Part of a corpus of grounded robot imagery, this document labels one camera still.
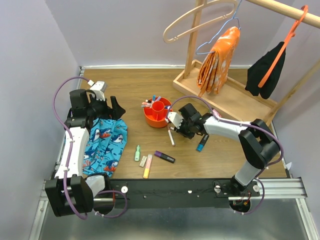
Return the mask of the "black blue highlighter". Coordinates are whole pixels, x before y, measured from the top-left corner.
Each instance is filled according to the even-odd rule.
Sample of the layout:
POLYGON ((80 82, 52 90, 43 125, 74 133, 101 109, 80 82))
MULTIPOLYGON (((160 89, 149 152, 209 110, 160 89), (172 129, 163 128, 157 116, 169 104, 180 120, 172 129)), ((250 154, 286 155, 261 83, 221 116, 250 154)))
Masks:
POLYGON ((202 137, 201 141, 199 142, 199 144, 198 144, 198 146, 197 146, 197 148, 196 148, 196 150, 197 150, 198 152, 201 152, 201 151, 203 150, 203 148, 204 148, 204 146, 206 145, 208 139, 209 139, 209 135, 208 135, 208 134, 205 134, 205 135, 202 137))

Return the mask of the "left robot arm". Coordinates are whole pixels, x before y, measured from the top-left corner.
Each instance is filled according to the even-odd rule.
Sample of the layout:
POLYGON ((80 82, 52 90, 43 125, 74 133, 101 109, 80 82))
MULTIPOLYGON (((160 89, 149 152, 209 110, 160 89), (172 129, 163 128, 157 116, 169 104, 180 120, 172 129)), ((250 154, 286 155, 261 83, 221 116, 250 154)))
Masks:
POLYGON ((94 208, 94 197, 107 197, 113 192, 110 178, 105 172, 83 177, 83 160, 92 153, 85 150, 96 119, 119 120, 125 114, 115 96, 111 106, 100 89, 76 89, 69 93, 71 108, 62 123, 65 129, 65 145, 61 164, 55 177, 45 183, 45 192, 57 217, 75 214, 86 220, 94 208))

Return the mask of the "white grey marker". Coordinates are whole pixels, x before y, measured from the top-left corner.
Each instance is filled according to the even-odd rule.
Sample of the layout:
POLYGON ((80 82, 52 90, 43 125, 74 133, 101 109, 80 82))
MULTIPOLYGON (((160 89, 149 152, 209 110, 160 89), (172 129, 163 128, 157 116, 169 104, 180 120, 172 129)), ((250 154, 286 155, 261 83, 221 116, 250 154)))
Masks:
POLYGON ((152 101, 146 99, 144 102, 141 103, 142 108, 150 108, 152 106, 152 101))

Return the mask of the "white brown marker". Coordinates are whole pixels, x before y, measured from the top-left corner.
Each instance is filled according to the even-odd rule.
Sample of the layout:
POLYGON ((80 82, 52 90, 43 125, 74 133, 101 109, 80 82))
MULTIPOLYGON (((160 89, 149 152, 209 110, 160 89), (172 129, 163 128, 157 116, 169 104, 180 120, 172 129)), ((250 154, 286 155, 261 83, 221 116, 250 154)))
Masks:
POLYGON ((168 132, 168 135, 169 135, 169 139, 170 139, 171 145, 172 145, 173 147, 175 147, 176 144, 175 144, 175 141, 174 141, 172 132, 171 132, 171 128, 170 128, 169 126, 167 127, 167 132, 168 132))

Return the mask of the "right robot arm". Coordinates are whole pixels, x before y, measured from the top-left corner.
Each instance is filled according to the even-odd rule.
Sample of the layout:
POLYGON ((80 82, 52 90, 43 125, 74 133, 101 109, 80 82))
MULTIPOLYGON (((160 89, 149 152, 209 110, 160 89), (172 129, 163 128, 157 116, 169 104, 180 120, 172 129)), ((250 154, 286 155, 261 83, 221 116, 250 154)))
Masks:
POLYGON ((191 103, 178 112, 170 112, 167 118, 174 125, 174 130, 186 138, 217 135, 239 142, 245 162, 229 183, 230 191, 235 196, 247 192, 248 185, 281 151, 279 141, 261 119, 238 122, 222 118, 215 112, 202 115, 191 103))

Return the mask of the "black purple highlighter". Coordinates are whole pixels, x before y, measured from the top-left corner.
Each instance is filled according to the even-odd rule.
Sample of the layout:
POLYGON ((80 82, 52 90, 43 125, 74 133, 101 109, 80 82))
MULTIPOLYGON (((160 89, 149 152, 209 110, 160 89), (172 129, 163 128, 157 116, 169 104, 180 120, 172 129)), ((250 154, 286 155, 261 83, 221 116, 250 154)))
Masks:
POLYGON ((165 160, 165 161, 167 161, 167 162, 170 162, 170 163, 172 163, 172 164, 174 164, 175 161, 176 161, 175 158, 173 158, 173 157, 171 157, 171 156, 169 156, 169 155, 167 155, 167 154, 165 154, 165 153, 162 153, 162 152, 160 152, 160 151, 157 151, 157 150, 154 152, 154 155, 155 155, 156 157, 158 157, 158 158, 160 158, 160 159, 163 159, 163 160, 165 160))

